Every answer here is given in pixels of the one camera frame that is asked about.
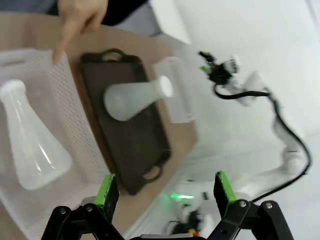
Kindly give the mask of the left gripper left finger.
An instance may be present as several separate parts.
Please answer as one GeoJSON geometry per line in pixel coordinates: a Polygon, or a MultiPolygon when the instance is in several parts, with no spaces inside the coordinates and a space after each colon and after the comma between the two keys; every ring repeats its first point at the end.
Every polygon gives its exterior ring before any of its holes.
{"type": "Polygon", "coordinates": [[[105,176],[93,201],[72,210],[67,206],[53,209],[43,232],[45,240],[79,240],[91,234],[97,240],[122,240],[112,224],[119,199],[116,176],[105,176]]]}

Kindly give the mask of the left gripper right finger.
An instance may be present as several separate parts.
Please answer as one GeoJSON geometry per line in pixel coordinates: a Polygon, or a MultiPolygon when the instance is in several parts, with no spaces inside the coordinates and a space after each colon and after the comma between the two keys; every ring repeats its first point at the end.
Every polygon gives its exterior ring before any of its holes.
{"type": "Polygon", "coordinates": [[[294,238],[277,202],[271,200],[256,205],[237,199],[223,171],[215,174],[213,195],[221,220],[209,235],[209,240],[234,240],[240,230],[250,230],[257,240],[294,238]]]}

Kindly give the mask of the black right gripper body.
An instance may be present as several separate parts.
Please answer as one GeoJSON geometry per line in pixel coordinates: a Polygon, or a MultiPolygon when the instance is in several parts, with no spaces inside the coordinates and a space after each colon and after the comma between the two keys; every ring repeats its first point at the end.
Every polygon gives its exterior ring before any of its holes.
{"type": "Polygon", "coordinates": [[[233,75],[240,71],[240,61],[236,55],[230,57],[229,60],[222,63],[215,61],[209,63],[210,74],[209,80],[217,85],[227,85],[233,75]]]}

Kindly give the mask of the person's right hand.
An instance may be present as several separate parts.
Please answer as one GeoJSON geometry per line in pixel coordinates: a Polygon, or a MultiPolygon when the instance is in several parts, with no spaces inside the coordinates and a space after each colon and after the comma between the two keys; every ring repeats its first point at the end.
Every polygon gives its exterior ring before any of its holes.
{"type": "Polygon", "coordinates": [[[97,30],[108,8],[107,0],[59,0],[58,13],[62,19],[60,35],[52,53],[57,64],[72,39],[79,33],[97,30]]]}

